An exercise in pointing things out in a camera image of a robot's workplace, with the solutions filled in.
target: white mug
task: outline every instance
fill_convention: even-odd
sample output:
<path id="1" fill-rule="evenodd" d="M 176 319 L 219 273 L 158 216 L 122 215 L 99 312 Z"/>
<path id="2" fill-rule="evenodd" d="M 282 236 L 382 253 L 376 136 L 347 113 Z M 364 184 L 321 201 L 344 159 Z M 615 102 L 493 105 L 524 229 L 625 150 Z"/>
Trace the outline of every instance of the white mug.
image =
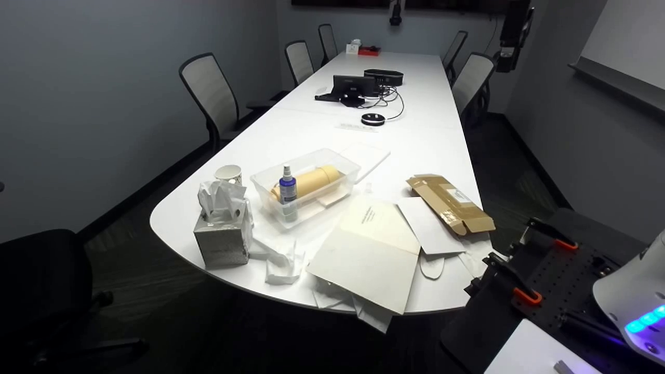
<path id="1" fill-rule="evenodd" d="M 242 170 L 238 165 L 222 166 L 215 172 L 215 178 L 219 180 L 225 180 L 227 182 L 231 182 L 233 180 L 234 183 L 241 186 L 243 185 Z"/>

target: clear plastic bin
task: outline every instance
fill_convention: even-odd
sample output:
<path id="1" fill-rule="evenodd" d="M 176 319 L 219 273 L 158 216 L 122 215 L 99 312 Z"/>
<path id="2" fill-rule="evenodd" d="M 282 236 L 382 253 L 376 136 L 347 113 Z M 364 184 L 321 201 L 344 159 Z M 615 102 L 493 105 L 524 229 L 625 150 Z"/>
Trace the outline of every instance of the clear plastic bin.
<path id="1" fill-rule="evenodd" d="M 291 174 L 296 177 L 325 165 L 332 165 L 340 172 L 340 178 L 305 196 L 300 196 L 288 204 L 281 204 L 270 192 L 278 185 L 284 172 L 284 164 L 291 165 Z M 342 157 L 340 154 L 322 148 L 293 160 L 285 161 L 262 172 L 252 175 L 249 179 L 254 183 L 261 197 L 263 208 L 272 214 L 285 228 L 292 228 L 302 221 L 323 212 L 335 202 L 342 200 L 351 193 L 358 178 L 360 167 Z M 288 216 L 297 207 L 297 219 Z"/>

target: floor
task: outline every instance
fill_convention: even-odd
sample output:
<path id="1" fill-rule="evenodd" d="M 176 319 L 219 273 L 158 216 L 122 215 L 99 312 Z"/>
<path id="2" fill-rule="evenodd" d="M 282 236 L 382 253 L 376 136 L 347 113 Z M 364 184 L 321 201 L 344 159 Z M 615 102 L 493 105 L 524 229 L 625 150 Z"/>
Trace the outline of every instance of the floor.
<path id="1" fill-rule="evenodd" d="M 466 131 L 496 250 L 517 239 L 529 217 L 556 203 L 505 125 L 490 118 Z M 212 280 L 151 231 L 154 206 L 202 165 L 202 156 L 87 243 L 95 290 L 115 301 L 93 323 L 99 336 L 140 336 L 150 350 L 130 362 L 95 367 L 115 373 L 282 370 L 459 373 L 438 349 L 458 311 L 393 319 L 383 334 L 354 316 L 268 301 Z"/>

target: blue light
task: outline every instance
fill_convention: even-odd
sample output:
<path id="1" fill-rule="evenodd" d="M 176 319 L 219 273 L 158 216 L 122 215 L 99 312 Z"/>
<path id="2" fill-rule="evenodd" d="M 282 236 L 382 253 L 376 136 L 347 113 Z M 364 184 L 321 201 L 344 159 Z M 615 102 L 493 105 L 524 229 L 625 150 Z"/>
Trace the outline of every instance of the blue light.
<path id="1" fill-rule="evenodd" d="M 638 333 L 642 331 L 645 328 L 643 324 L 641 324 L 639 321 L 633 321 L 630 322 L 628 325 L 626 325 L 626 330 L 628 330 L 629 333 Z"/>
<path id="2" fill-rule="evenodd" d="M 654 313 L 659 318 L 665 318 L 665 305 L 661 305 L 654 310 Z"/>
<path id="3" fill-rule="evenodd" d="M 649 326 L 649 325 L 653 325 L 654 323 L 658 322 L 659 319 L 660 318 L 658 318 L 655 314 L 649 312 L 649 313 L 643 315 L 642 317 L 640 317 L 640 322 L 642 322 L 643 324 Z"/>

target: conference table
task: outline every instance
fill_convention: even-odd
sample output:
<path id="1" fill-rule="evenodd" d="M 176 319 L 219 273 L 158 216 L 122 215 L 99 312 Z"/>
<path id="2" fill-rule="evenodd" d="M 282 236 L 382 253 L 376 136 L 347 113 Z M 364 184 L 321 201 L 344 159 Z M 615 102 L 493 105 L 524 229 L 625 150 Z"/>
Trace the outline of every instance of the conference table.
<path id="1" fill-rule="evenodd" d="M 340 127 L 362 126 L 360 117 L 376 112 L 386 118 L 402 110 L 400 100 L 386 107 L 347 108 L 337 102 L 315 101 L 316 94 L 328 93 L 333 75 L 363 75 L 365 69 L 387 69 L 404 73 L 398 92 L 403 113 L 384 126 L 363 131 Z M 352 196 L 324 212 L 286 230 L 261 209 L 261 201 L 249 177 L 312 151 L 329 148 L 341 152 L 354 143 L 367 144 L 390 155 L 361 182 Z M 378 57 L 340 54 L 301 83 L 247 130 L 225 146 L 199 170 L 166 196 L 150 216 L 153 231 L 175 253 L 210 276 L 244 291 L 277 301 L 317 308 L 313 288 L 315 276 L 302 271 L 291 285 L 265 283 L 266 263 L 250 258 L 242 266 L 206 269 L 193 229 L 201 207 L 197 192 L 202 182 L 214 180 L 221 166 L 241 167 L 245 197 L 251 202 L 254 230 L 266 236 L 289 235 L 305 250 L 305 263 L 312 259 L 354 196 L 371 196 L 393 203 L 411 196 L 406 180 L 415 174 L 440 174 L 482 207 L 469 159 L 464 133 L 441 60 L 433 55 L 381 53 Z M 440 278 L 414 273 L 405 313 L 427 313 L 463 307 L 469 299 L 464 287 L 484 270 L 481 259 L 492 251 L 489 235 L 474 234 L 461 239 L 466 253 L 446 258 Z M 353 312 L 352 301 L 331 309 Z"/>

